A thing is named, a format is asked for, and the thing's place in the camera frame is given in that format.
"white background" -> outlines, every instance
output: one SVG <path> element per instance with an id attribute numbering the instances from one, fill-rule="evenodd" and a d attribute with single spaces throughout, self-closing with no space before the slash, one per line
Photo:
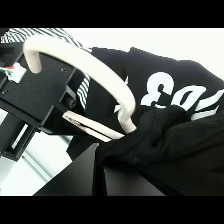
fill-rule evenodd
<path id="1" fill-rule="evenodd" d="M 134 46 L 177 60 L 195 60 L 224 79 L 224 29 L 143 29 L 143 28 L 65 28 L 86 47 L 128 51 Z M 4 113 L 0 111 L 0 120 Z M 59 137 L 35 135 L 27 148 L 45 169 L 55 176 L 70 162 L 67 145 Z M 32 195 L 46 182 L 21 159 L 15 165 L 0 159 L 0 179 L 11 169 L 1 186 L 2 195 Z"/>

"white plastic hanger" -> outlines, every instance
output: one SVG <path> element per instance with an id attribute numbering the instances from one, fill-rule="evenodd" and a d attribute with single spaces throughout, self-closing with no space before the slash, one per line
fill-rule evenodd
<path id="1" fill-rule="evenodd" d="M 100 60 L 75 45 L 43 35 L 29 37 L 23 45 L 23 51 L 27 64 L 33 73 L 40 73 L 42 70 L 39 52 L 58 58 L 87 73 L 92 79 L 103 86 L 120 104 L 121 109 L 118 112 L 118 120 L 125 133 L 130 133 L 136 129 L 131 120 L 131 115 L 136 105 L 131 90 L 115 72 Z M 98 122 L 71 111 L 64 113 L 63 118 L 102 141 L 109 141 L 123 136 Z"/>

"striped fabric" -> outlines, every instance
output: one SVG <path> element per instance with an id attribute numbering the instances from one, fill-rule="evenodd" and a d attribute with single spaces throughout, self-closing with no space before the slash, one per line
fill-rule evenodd
<path id="1" fill-rule="evenodd" d="M 24 42 L 27 37 L 32 35 L 49 35 L 52 37 L 57 37 L 61 40 L 69 42 L 70 44 L 74 44 L 89 53 L 92 52 L 91 49 L 84 48 L 81 43 L 75 40 L 62 28 L 10 28 L 9 31 L 1 37 L 1 43 Z M 84 74 L 83 77 L 84 79 L 78 88 L 77 95 L 79 96 L 80 102 L 85 109 L 90 77 L 87 74 Z"/>

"curved white handle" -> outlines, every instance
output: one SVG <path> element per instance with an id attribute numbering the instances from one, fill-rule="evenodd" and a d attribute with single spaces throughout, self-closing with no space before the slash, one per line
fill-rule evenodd
<path id="1" fill-rule="evenodd" d="M 29 37 L 23 45 L 23 51 L 33 73 L 39 73 L 42 69 L 39 52 L 58 58 L 87 73 L 121 105 L 118 120 L 124 131 L 130 133 L 136 129 L 131 120 L 136 105 L 131 90 L 114 71 L 100 60 L 74 45 L 44 35 Z"/>

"black and white striped cloth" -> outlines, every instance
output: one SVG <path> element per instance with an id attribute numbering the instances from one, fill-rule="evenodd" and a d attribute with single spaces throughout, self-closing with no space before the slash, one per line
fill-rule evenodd
<path id="1" fill-rule="evenodd" d="M 92 50 L 89 48 L 84 48 L 81 43 L 75 40 L 68 32 L 62 28 L 10 28 L 8 32 L 1 37 L 1 43 L 13 43 L 13 42 L 24 42 L 27 37 L 32 35 L 48 35 L 52 37 L 57 37 L 61 40 L 74 44 L 77 47 L 91 53 Z M 77 95 L 79 96 L 80 102 L 85 109 L 86 99 L 88 94 L 90 77 L 84 74 L 84 79 L 77 90 Z"/>

